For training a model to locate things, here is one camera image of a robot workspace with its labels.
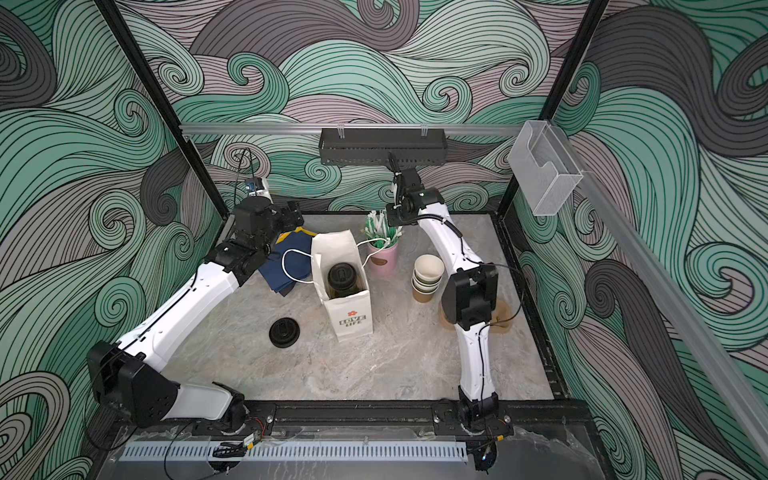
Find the navy blue cloth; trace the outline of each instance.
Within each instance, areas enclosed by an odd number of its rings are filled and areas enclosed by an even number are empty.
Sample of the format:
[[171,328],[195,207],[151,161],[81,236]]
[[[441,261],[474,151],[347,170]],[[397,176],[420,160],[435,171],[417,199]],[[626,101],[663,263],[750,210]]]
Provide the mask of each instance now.
[[[283,253],[290,249],[309,253],[312,249],[312,236],[307,235],[303,231],[292,232],[285,240],[275,245],[270,257],[259,268],[261,276],[264,277],[273,291],[281,293],[286,291],[283,296],[290,292],[290,289],[287,289],[287,287],[293,286],[296,283],[286,276],[281,264]],[[301,253],[290,252],[286,255],[286,270],[288,270],[288,273],[293,278],[303,280],[312,273],[310,258]]]

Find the wall mural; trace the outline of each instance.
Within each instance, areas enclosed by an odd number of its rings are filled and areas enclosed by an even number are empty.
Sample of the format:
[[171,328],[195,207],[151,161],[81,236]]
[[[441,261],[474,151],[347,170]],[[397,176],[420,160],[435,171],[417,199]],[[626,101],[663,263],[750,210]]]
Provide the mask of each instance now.
[[218,233],[140,90],[92,0],[0,6],[0,477],[88,474],[86,352],[164,302]]
[[[642,0],[626,0],[624,7]],[[182,122],[521,124],[588,0],[118,0]],[[381,208],[384,167],[328,167],[317,136],[201,135],[227,202],[251,172],[304,210]],[[454,137],[426,167],[453,210],[495,209],[514,138]]]
[[[768,400],[768,2],[609,13],[556,123]],[[618,478],[768,478],[589,200],[535,218],[517,194],[515,209],[563,375]]]

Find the straw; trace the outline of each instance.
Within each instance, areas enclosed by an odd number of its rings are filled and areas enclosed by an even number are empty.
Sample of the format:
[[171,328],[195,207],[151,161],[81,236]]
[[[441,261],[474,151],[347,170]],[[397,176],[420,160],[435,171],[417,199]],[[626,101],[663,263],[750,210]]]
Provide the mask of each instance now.
[[[402,236],[402,227],[390,227],[385,211],[377,212],[376,210],[371,210],[366,216],[366,227],[364,232],[368,240],[374,238],[388,238],[390,240],[389,247],[391,247],[397,243],[397,240]],[[383,248],[384,240],[375,240],[371,242],[371,244],[375,248]]]

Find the gray marble surface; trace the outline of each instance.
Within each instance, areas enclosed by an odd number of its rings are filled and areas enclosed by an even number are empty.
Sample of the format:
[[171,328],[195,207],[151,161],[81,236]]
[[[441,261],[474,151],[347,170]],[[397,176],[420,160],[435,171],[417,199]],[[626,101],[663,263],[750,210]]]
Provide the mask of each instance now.
[[[505,263],[489,216],[453,217],[484,261]],[[308,215],[305,221],[307,230],[349,229],[358,241],[364,239],[361,215]],[[360,251],[367,255],[364,246]],[[445,277],[432,301],[418,303],[411,295],[413,262],[424,253],[437,254],[426,234],[404,227],[396,274],[377,278],[366,267],[373,309],[370,336],[339,343],[312,285],[296,285],[283,298],[257,273],[187,337],[163,374],[177,382],[222,382],[247,399],[457,399],[461,365],[456,333],[438,318]],[[517,310],[515,288],[503,268],[498,298]],[[267,332],[283,316],[299,323],[301,335],[293,346],[278,349]],[[491,334],[490,349],[500,399],[552,398],[524,313],[507,331]]]

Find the black frame post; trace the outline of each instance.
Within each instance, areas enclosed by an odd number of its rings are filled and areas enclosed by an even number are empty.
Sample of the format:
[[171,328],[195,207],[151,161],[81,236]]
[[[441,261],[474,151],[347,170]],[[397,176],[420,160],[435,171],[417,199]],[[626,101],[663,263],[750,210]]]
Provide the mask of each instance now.
[[496,237],[498,238],[498,243],[502,246],[504,258],[507,261],[507,265],[511,267],[509,273],[512,275],[518,298],[522,303],[525,320],[528,322],[528,327],[531,329],[531,335],[536,344],[536,350],[538,350],[541,366],[544,368],[544,373],[549,381],[552,397],[555,400],[567,399],[569,397],[568,386],[565,384],[563,373],[558,364],[558,359],[554,356],[554,348],[552,348],[549,337],[547,336],[544,322],[538,314],[536,301],[531,290],[528,288],[528,282],[525,279],[525,275],[522,274],[522,267],[520,267],[518,258],[512,249],[512,243],[504,218],[499,215],[491,215],[491,220],[496,232]]
[[[581,65],[581,59],[587,53],[592,35],[594,35],[594,31],[598,28],[598,23],[603,18],[608,2],[609,0],[592,0],[589,3],[587,11],[581,19],[581,24],[578,26],[576,35],[571,40],[571,47],[565,55],[565,60],[558,72],[558,76],[554,80],[552,90],[547,96],[547,101],[544,103],[544,107],[541,108],[538,120],[551,121],[554,118],[554,114],[557,112],[560,102],[563,100],[565,92],[571,84],[571,80],[576,75],[579,65]],[[507,186],[507,190],[504,192],[502,201],[498,204],[498,209],[496,210],[498,215],[503,217],[507,214],[507,210],[512,205],[512,198],[517,193],[518,187],[518,182],[512,178]]]
[[165,97],[165,93],[163,93],[160,83],[152,73],[152,69],[149,66],[149,62],[147,62],[147,59],[144,57],[144,54],[141,53],[139,44],[131,34],[131,30],[128,28],[127,23],[125,23],[123,15],[120,14],[118,6],[114,3],[114,0],[94,0],[94,2],[101,12],[101,16],[104,17],[110,30],[112,30],[112,34],[118,41],[118,44],[120,44],[128,61],[136,71],[139,80],[144,85],[144,88],[147,89],[147,93],[149,94],[152,103],[154,103],[161,118],[174,136],[181,153],[187,159],[187,162],[189,162],[189,165],[197,175],[197,178],[200,179],[200,183],[203,184],[203,188],[206,193],[208,193],[208,197],[214,203],[221,218],[226,220],[230,215],[227,204],[224,203],[224,199],[216,188],[216,184],[208,174],[208,170],[205,168],[205,163],[203,163],[203,159],[200,157],[194,144],[184,138],[184,135],[181,133],[181,129],[179,128],[179,125],[181,124],[179,117]]

